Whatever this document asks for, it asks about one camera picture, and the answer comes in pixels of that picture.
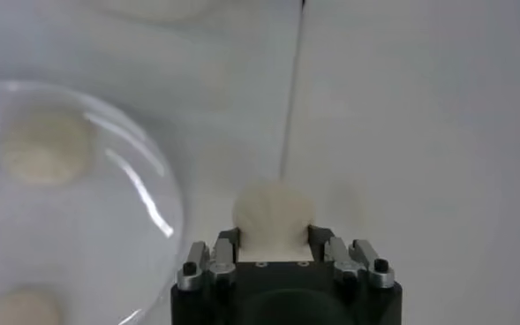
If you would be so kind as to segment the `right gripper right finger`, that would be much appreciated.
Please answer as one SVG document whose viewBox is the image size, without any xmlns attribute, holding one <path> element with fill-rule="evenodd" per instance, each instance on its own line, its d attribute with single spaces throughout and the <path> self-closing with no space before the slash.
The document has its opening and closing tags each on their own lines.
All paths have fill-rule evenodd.
<svg viewBox="0 0 520 325">
<path fill-rule="evenodd" d="M 307 227 L 307 233 L 313 260 L 329 262 L 338 283 L 346 283 L 347 277 L 353 277 L 355 281 L 367 281 L 371 288 L 377 290 L 395 286 L 394 269 L 388 260 L 376 253 L 368 240 L 354 239 L 346 244 L 329 228 L 314 225 Z"/>
</svg>

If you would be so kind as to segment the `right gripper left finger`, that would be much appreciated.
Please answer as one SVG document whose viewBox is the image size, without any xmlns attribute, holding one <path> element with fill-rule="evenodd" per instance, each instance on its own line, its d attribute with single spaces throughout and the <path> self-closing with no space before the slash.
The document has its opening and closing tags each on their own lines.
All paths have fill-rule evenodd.
<svg viewBox="0 0 520 325">
<path fill-rule="evenodd" d="M 210 249 L 204 241 L 191 245 L 188 256 L 177 272 L 176 286 L 180 291 L 200 291 L 207 285 L 235 282 L 240 231 L 221 231 Z"/>
</svg>

